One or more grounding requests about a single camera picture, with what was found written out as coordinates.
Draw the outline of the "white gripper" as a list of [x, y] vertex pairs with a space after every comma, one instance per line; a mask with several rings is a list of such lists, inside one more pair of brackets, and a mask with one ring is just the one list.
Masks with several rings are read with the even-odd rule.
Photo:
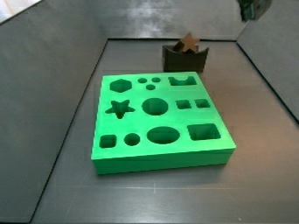
[[266, 12], [272, 0], [237, 0], [241, 21], [258, 20]]

